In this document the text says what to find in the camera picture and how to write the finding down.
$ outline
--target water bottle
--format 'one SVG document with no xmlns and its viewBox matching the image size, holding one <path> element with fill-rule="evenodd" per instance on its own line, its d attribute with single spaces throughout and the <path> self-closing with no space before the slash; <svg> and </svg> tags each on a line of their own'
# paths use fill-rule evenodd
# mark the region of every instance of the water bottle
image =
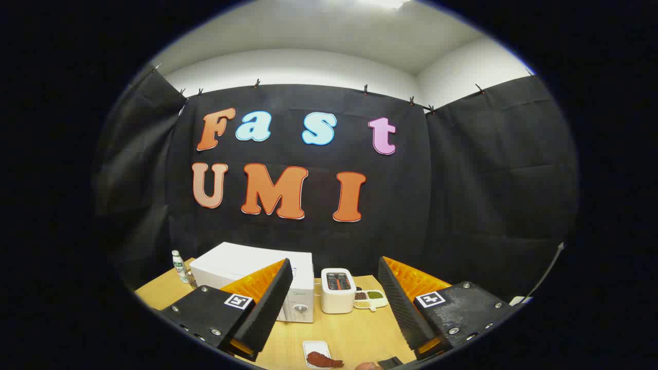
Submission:
<svg viewBox="0 0 658 370">
<path fill-rule="evenodd" d="M 174 256 L 174 267 L 176 268 L 176 272 L 178 273 L 180 281 L 184 282 L 185 284 L 189 284 L 190 279 L 188 278 L 187 271 L 185 271 L 183 259 L 180 257 L 178 251 L 171 251 L 171 254 Z"/>
</svg>

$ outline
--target orange letter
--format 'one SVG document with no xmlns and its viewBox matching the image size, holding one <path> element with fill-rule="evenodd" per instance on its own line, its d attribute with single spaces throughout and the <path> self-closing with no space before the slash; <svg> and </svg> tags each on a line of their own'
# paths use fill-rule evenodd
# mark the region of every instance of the orange letter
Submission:
<svg viewBox="0 0 658 370">
<path fill-rule="evenodd" d="M 261 208 L 258 206 L 258 198 L 265 208 L 265 213 L 271 215 L 274 207 L 281 199 L 281 207 L 276 214 L 283 219 L 301 220 L 304 211 L 301 210 L 301 185 L 309 172 L 302 167 L 286 168 L 276 185 L 272 185 L 272 179 L 265 165 L 250 163 L 245 166 L 247 174 L 247 198 L 242 211 L 250 215 L 258 215 Z"/>
<path fill-rule="evenodd" d="M 197 145 L 197 150 L 212 149 L 217 146 L 215 139 L 215 132 L 217 136 L 224 135 L 226 129 L 226 119 L 233 119 L 236 116 L 234 108 L 225 109 L 223 111 L 211 113 L 203 117 L 203 133 L 201 134 L 201 141 Z"/>
<path fill-rule="evenodd" d="M 359 213 L 359 192 L 366 176 L 357 172 L 341 172 L 336 175 L 340 181 L 340 200 L 334 220 L 342 223 L 355 223 L 361 219 Z"/>
<path fill-rule="evenodd" d="M 222 203 L 222 194 L 224 193 L 224 173 L 228 171 L 228 166 L 224 163 L 215 163 L 213 165 L 213 172 L 215 173 L 215 192 L 212 197 L 205 195 L 205 191 L 203 191 L 205 172 L 207 170 L 208 165 L 205 163 L 194 163 L 192 165 L 192 172 L 194 172 L 194 180 L 192 182 L 194 199 L 196 199 L 197 203 L 203 207 L 217 208 Z"/>
</svg>

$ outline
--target letter s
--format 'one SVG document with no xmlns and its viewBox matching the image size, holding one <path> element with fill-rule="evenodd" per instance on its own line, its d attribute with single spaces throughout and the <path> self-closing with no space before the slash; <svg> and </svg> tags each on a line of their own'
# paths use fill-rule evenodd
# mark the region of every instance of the letter s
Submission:
<svg viewBox="0 0 658 370">
<path fill-rule="evenodd" d="M 307 130 L 301 133 L 301 139 L 309 145 L 327 145 L 334 139 L 332 127 L 336 127 L 336 123 L 336 116 L 330 113 L 311 113 L 304 118 Z"/>
</svg>

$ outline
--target cable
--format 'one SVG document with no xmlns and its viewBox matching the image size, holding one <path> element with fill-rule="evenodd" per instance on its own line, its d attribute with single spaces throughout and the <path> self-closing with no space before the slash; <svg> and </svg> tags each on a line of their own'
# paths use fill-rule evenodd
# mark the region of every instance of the cable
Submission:
<svg viewBox="0 0 658 370">
<path fill-rule="evenodd" d="M 562 253 L 562 250 L 563 250 L 564 248 L 565 248 L 565 244 L 564 244 L 564 243 L 560 243 L 560 244 L 557 246 L 557 252 L 555 252 L 555 257 L 553 257 L 553 261 L 551 261 L 551 264 L 548 266 L 548 269 L 546 269 L 546 272 L 544 273 L 544 275 L 542 276 L 542 278 L 539 280 L 539 282 L 537 283 L 537 285 L 535 285 L 535 287 L 530 291 L 530 293 L 526 294 L 526 296 L 523 297 L 523 299 L 522 299 L 521 301 L 519 301 L 519 303 L 517 303 L 517 304 L 522 304 L 523 301 L 526 300 L 527 297 L 531 296 L 532 293 L 534 293 L 534 291 L 537 290 L 537 288 L 539 288 L 539 285 L 542 285 L 542 283 L 544 282 L 544 279 L 546 278 L 546 276 L 548 275 L 548 273 L 551 272 L 551 269 L 553 268 L 553 265 L 554 265 L 555 262 L 557 261 L 557 258 L 560 256 L 560 253 Z"/>
</svg>

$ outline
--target ceiling light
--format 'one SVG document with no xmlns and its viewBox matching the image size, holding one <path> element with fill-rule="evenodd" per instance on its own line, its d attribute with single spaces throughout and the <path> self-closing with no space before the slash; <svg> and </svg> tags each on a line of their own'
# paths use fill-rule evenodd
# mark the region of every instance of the ceiling light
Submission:
<svg viewBox="0 0 658 370">
<path fill-rule="evenodd" d="M 364 3 L 370 3 L 373 5 L 380 5 L 385 8 L 398 9 L 402 4 L 408 2 L 409 0 L 360 0 Z"/>
</svg>

